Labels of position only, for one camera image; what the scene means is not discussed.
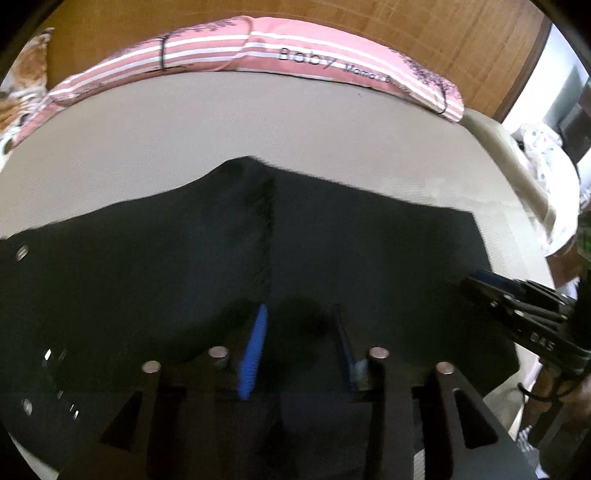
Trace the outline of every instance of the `person's hand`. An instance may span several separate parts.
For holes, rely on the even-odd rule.
[[[539,395],[540,397],[547,397],[550,395],[556,379],[550,374],[548,366],[544,364],[545,362],[541,361],[541,363],[543,364],[543,367],[535,381],[532,393]],[[570,380],[564,382],[558,389],[558,395],[571,389],[576,382],[577,381]],[[567,406],[565,412],[566,419],[564,422],[565,428],[570,431],[580,431],[590,428],[591,374],[587,375],[574,391],[561,398],[561,401]],[[549,402],[540,402],[530,398],[524,408],[522,425],[534,426],[540,418],[540,415],[549,410],[550,406],[551,403]]]

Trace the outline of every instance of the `wooden wall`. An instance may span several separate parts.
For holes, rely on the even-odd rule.
[[[49,86],[137,41],[239,14],[312,21],[402,51],[487,115],[515,82],[544,18],[530,0],[64,0],[42,26],[55,27]]]

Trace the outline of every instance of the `beige mattress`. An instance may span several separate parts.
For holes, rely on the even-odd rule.
[[[115,88],[32,134],[0,174],[0,236],[173,189],[254,155],[290,170],[474,214],[495,272],[553,286],[511,186],[459,124],[362,87],[265,73],[184,73]],[[509,428],[522,370],[487,396]]]

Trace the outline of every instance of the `pink pillow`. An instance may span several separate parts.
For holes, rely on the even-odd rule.
[[[242,16],[151,38],[68,77],[29,116],[15,143],[64,108],[104,90],[170,73],[219,70],[352,83],[420,103],[453,122],[464,111],[454,84],[388,47],[309,22]]]

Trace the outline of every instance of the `floral blanket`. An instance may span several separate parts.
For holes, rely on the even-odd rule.
[[[52,30],[27,42],[0,84],[0,170],[12,148],[12,137],[47,93],[47,43]]]

